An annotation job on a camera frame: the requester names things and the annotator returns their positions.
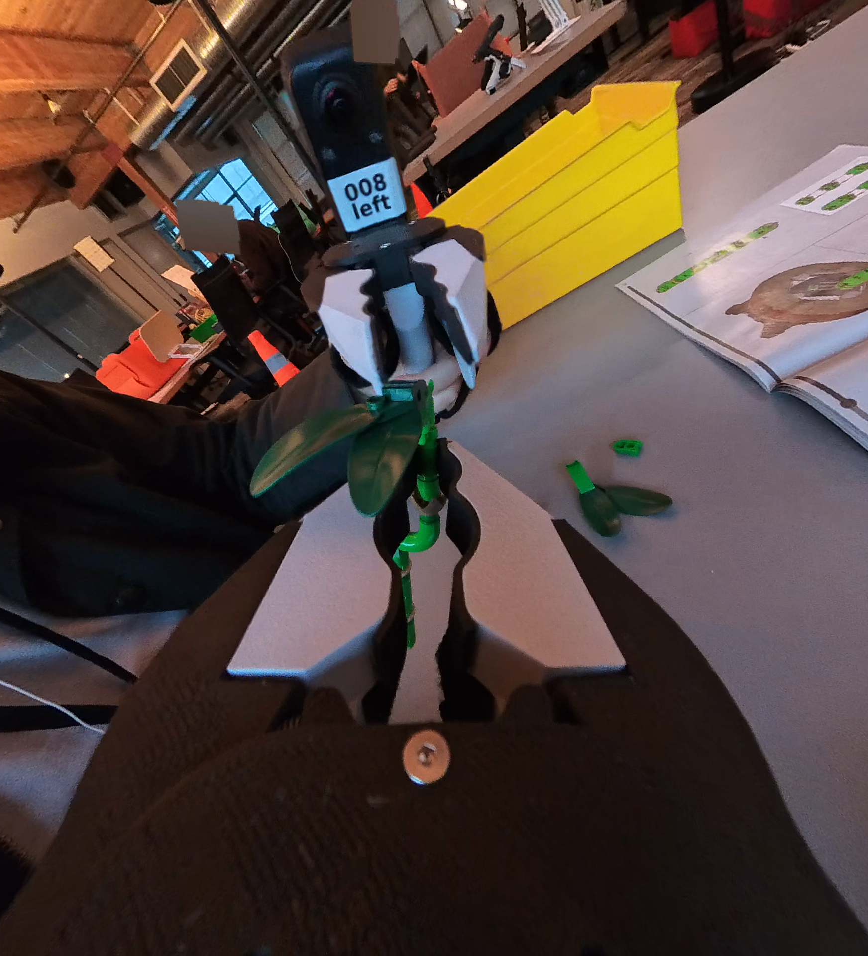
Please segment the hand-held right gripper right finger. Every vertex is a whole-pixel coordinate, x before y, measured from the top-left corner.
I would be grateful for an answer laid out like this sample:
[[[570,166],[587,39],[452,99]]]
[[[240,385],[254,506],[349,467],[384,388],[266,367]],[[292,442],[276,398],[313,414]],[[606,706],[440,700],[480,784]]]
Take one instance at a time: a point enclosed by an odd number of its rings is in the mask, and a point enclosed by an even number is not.
[[[440,451],[459,560],[436,661],[446,723],[490,722],[521,687],[615,675],[626,661],[554,519],[458,442]]]

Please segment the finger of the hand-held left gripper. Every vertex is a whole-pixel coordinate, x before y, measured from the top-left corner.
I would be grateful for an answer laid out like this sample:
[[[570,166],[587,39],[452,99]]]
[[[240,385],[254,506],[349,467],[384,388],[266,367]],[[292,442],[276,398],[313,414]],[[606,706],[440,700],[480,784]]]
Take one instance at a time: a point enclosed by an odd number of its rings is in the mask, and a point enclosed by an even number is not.
[[[386,342],[379,308],[371,295],[371,269],[332,271],[324,281],[319,316],[332,347],[345,365],[366,382],[370,392],[382,392]]]
[[[490,346],[484,263],[459,241],[442,241],[413,254],[413,280],[431,299],[464,384],[473,390]]]

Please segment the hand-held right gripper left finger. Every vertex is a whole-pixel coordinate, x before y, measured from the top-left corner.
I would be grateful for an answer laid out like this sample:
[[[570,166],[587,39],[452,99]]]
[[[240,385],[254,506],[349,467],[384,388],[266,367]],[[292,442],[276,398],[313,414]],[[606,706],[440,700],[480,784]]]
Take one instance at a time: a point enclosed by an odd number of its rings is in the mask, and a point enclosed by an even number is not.
[[[388,723],[406,624],[400,572],[374,523],[345,488],[302,519],[226,675],[334,689],[360,722]]]

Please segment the green toy bamboo stalk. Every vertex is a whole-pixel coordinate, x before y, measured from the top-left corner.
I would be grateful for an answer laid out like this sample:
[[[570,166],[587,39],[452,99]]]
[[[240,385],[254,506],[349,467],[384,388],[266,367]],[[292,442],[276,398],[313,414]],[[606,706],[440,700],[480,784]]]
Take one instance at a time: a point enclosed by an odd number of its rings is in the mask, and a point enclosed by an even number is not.
[[[394,562],[401,573],[407,649],[413,648],[416,642],[412,558],[429,551],[437,543],[440,538],[440,513],[446,504],[440,486],[439,433],[433,392],[434,383],[429,380],[424,402],[420,405],[421,432],[413,462],[416,477],[412,501],[418,510],[418,526],[408,532],[394,554]]]

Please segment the dark green toy leaf pair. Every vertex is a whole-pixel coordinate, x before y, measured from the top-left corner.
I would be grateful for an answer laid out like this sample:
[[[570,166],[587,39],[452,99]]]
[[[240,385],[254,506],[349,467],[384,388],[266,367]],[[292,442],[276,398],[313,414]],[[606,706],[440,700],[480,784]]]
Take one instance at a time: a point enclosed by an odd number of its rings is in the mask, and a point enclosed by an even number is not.
[[[380,514],[411,468],[417,469],[421,506],[440,499],[433,382],[422,379],[385,385],[380,396],[316,415],[290,430],[256,467],[251,495],[261,496],[309,460],[347,441],[347,484],[361,515]]]
[[[565,465],[579,496],[580,508],[590,526],[601,536],[621,531],[621,516],[654,516],[673,505],[666,494],[630,485],[595,484],[580,461]]]

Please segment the person's left forearm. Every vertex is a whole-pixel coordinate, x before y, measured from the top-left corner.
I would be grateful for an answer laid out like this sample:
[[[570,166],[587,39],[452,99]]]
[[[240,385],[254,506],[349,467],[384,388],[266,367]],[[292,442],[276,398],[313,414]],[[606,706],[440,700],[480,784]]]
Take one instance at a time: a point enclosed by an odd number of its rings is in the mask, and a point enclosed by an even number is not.
[[[0,370],[0,598],[63,618],[195,609],[343,486],[347,441],[249,492],[284,434],[355,402],[327,355],[228,421]]]

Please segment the person's left hand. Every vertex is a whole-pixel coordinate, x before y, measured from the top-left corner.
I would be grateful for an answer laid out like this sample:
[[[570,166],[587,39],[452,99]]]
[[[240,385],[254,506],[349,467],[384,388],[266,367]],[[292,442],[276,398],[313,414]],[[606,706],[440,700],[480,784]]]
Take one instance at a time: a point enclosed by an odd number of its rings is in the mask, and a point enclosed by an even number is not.
[[[464,378],[464,368],[456,357],[449,353],[439,342],[433,343],[433,363],[421,372],[407,372],[403,361],[396,367],[395,374],[386,385],[403,381],[423,380],[433,383],[433,409],[436,423],[454,417],[463,406],[471,388]]]

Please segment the orange traffic cone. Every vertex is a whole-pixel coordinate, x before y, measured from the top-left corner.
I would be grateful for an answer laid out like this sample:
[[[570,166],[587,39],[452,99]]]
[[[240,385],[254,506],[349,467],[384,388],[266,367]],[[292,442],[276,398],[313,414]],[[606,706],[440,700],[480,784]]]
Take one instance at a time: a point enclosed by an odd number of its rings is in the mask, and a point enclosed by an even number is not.
[[[284,387],[298,375],[297,365],[291,362],[283,352],[280,352],[260,330],[251,331],[248,340],[257,352],[261,362],[272,374],[275,384],[279,388]]]

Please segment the brown chair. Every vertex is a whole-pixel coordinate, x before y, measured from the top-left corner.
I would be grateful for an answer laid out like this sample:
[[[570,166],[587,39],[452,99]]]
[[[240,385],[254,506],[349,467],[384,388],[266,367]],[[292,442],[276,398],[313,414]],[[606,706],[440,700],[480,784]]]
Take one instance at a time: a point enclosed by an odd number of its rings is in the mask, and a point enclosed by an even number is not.
[[[481,89],[484,64],[473,56],[488,34],[492,19],[486,11],[475,18],[427,63],[413,60],[412,65],[428,89],[438,116],[446,118],[453,110]]]

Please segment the yellow plastic bin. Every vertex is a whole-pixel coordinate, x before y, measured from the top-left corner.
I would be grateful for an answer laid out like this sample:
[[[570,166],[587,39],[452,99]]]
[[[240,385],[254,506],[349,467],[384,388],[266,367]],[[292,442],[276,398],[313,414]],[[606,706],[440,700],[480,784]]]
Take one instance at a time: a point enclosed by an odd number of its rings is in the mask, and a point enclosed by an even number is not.
[[[596,84],[432,210],[484,236],[504,329],[681,229],[679,85]]]

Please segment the white and black device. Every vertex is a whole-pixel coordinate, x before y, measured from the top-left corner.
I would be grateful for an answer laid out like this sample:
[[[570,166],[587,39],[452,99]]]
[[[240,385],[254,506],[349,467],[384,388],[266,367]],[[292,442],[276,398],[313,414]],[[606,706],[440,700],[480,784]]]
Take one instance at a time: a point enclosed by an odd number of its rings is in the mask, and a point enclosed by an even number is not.
[[[524,69],[523,61],[494,47],[482,47],[473,58],[474,63],[483,63],[484,74],[481,82],[482,90],[493,95],[500,84],[511,77],[515,69]]]

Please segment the grey background table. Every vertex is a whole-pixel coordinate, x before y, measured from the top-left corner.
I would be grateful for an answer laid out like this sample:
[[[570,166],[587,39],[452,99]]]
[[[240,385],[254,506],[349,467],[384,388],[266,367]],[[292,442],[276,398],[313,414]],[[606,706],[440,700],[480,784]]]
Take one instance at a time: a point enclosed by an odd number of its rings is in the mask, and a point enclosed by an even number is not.
[[[403,183],[409,185],[428,173],[425,161],[431,166],[444,161],[465,143],[481,133],[491,123],[539,89],[547,80],[576,55],[583,53],[610,28],[617,25],[627,12],[627,2],[610,2],[577,18],[540,53],[526,57],[523,69],[514,68],[512,76],[504,80],[493,94],[476,89],[446,117],[436,120],[433,144],[404,169]]]

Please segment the black pole stand base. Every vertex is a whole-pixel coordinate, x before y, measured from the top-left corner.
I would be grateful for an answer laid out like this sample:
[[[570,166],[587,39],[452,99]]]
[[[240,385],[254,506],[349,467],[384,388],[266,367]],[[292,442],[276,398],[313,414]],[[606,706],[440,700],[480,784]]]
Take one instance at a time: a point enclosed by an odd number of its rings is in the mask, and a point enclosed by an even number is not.
[[[723,102],[739,89],[761,77],[779,62],[774,49],[766,47],[738,56],[736,43],[729,25],[727,1],[714,1],[720,47],[721,68],[704,79],[691,92],[690,103],[694,115],[700,115]]]

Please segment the silver ventilation duct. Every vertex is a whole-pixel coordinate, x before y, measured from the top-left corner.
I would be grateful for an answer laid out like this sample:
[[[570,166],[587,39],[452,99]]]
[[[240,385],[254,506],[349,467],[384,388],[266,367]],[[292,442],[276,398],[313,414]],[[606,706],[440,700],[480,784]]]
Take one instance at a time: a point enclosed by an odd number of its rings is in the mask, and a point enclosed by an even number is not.
[[[343,1],[212,2],[220,22],[268,95],[281,90],[280,58],[297,38],[343,20],[351,3]],[[151,75],[167,66],[185,42],[202,77],[173,107],[153,90],[129,134],[140,150],[167,141],[174,147],[216,150],[234,146],[238,124],[258,119],[265,107],[230,51],[190,2],[166,19],[165,52],[154,53]]]

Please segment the white wall vent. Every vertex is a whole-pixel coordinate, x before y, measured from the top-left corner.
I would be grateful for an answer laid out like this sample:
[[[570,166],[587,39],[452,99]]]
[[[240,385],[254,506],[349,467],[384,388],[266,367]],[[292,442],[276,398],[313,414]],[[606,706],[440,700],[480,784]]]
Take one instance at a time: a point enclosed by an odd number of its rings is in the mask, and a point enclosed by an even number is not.
[[[193,94],[208,73],[208,68],[189,43],[180,40],[149,78],[149,84],[174,112]]]

